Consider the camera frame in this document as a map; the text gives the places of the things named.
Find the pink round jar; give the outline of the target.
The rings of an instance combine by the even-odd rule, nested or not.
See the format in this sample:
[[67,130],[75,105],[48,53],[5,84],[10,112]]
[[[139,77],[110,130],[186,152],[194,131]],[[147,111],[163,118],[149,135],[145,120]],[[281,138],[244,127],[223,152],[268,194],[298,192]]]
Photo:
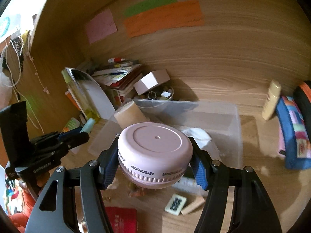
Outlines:
[[163,189],[178,182],[192,155],[190,139],[165,124],[133,124],[118,138],[122,172],[131,182],[147,189]]

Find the small white pink box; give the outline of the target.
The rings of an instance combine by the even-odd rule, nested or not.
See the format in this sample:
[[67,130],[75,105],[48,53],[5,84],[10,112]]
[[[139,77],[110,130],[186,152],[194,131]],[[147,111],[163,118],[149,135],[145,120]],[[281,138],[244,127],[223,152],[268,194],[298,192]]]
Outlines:
[[170,80],[170,76],[167,73],[167,70],[154,70],[149,72],[139,81],[137,81],[133,86],[138,95],[142,95],[147,91],[166,83]]

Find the small wooden block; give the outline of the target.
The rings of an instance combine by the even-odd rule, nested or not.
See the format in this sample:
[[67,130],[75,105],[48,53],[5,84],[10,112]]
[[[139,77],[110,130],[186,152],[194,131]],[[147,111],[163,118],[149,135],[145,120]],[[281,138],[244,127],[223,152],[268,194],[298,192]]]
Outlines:
[[188,215],[192,213],[194,210],[196,210],[202,204],[204,204],[204,202],[205,202],[205,199],[203,196],[197,196],[193,202],[191,202],[189,205],[187,205],[181,210],[181,214]]

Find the clear plastic storage bin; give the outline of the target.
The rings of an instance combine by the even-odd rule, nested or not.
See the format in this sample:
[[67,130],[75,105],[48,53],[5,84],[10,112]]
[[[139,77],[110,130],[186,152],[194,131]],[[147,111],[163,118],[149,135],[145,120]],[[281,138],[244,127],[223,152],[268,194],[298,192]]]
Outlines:
[[221,161],[228,167],[242,168],[241,124],[236,105],[211,101],[168,101],[135,99],[136,105],[153,123],[181,131],[201,128],[215,142]]

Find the small patterned eraser box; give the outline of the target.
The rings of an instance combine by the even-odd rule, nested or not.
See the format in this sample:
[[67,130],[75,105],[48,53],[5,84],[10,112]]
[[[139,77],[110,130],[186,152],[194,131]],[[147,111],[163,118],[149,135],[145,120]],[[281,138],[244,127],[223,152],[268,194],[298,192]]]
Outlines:
[[181,210],[185,206],[187,198],[178,194],[173,194],[165,207],[165,212],[175,216],[179,216]]

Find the green paper note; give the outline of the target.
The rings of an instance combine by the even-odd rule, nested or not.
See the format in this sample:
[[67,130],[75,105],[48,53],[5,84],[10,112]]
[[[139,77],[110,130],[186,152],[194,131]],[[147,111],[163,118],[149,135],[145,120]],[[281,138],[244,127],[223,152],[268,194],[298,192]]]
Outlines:
[[131,5],[130,7],[125,9],[123,14],[125,18],[128,18],[134,15],[140,14],[142,12],[145,12],[145,11],[157,8],[157,7],[169,5],[172,3],[176,3],[176,2],[177,0],[145,0],[139,3],[136,3],[134,5]]

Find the yellow liquid spray bottle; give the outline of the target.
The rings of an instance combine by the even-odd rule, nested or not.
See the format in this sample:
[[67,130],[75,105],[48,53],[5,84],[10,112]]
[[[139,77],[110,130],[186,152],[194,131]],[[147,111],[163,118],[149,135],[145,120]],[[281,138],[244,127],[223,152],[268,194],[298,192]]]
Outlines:
[[73,99],[79,106],[79,109],[85,116],[86,120],[94,119],[97,123],[100,119],[98,111],[94,108],[94,106],[90,103],[87,96],[85,95],[81,86],[79,86],[77,80],[74,78],[73,69],[65,68],[62,70],[62,76],[65,80],[67,88],[72,95]]

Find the stack of books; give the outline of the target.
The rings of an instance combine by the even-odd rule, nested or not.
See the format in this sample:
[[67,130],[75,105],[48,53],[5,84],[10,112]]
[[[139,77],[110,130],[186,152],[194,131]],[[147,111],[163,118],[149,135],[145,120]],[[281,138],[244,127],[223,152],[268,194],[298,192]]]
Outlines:
[[103,70],[93,73],[93,79],[104,89],[115,108],[126,98],[135,96],[134,84],[143,76],[144,65],[138,60],[111,58]]

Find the orange booklet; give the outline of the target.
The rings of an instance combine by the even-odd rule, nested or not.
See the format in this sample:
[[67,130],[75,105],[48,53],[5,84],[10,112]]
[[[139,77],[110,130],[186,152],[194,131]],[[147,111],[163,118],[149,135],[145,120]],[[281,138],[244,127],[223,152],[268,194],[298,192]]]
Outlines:
[[70,100],[70,102],[80,111],[80,107],[76,103],[75,99],[73,98],[72,94],[70,93],[69,90],[65,92],[65,96]]

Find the blue patchwork pouch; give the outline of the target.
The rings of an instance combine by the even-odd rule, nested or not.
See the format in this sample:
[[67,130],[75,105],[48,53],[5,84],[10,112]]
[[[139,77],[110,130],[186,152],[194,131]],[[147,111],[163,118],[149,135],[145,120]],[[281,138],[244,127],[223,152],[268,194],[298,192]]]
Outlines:
[[281,96],[276,106],[281,136],[278,153],[285,157],[285,167],[310,169],[310,140],[305,121],[294,99]]

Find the black orange zip case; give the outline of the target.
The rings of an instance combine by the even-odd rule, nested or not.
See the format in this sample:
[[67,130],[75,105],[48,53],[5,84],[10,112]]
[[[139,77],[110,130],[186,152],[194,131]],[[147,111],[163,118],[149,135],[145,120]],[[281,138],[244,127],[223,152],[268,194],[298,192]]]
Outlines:
[[303,81],[293,92],[294,101],[303,115],[306,128],[310,129],[310,81]]

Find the mint green bottle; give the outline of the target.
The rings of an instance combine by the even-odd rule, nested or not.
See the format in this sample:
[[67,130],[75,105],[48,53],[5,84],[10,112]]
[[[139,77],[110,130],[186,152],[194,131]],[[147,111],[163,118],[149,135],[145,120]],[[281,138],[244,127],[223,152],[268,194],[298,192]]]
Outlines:
[[93,118],[89,118],[85,125],[82,127],[80,133],[90,133],[95,125],[96,121]]

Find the red gold drawstring pouch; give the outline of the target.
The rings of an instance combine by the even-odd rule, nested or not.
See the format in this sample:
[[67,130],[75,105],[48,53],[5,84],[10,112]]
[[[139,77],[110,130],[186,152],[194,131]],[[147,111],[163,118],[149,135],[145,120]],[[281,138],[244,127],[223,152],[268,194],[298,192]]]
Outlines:
[[137,233],[137,212],[133,208],[106,207],[114,233]]

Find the orange paper note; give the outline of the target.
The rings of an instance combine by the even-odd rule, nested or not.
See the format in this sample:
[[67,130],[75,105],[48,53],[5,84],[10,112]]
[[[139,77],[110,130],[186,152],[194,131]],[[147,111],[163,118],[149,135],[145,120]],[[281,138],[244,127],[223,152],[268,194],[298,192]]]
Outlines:
[[170,28],[203,25],[204,16],[197,0],[156,7],[124,20],[124,26],[129,37],[151,34]]

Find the orange green tube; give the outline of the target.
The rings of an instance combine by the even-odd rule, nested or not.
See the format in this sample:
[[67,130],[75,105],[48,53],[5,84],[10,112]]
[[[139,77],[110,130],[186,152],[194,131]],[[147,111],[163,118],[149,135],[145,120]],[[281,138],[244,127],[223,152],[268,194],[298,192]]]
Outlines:
[[80,122],[76,118],[72,117],[62,129],[62,132],[66,133],[70,130],[80,127],[80,125],[81,125]]

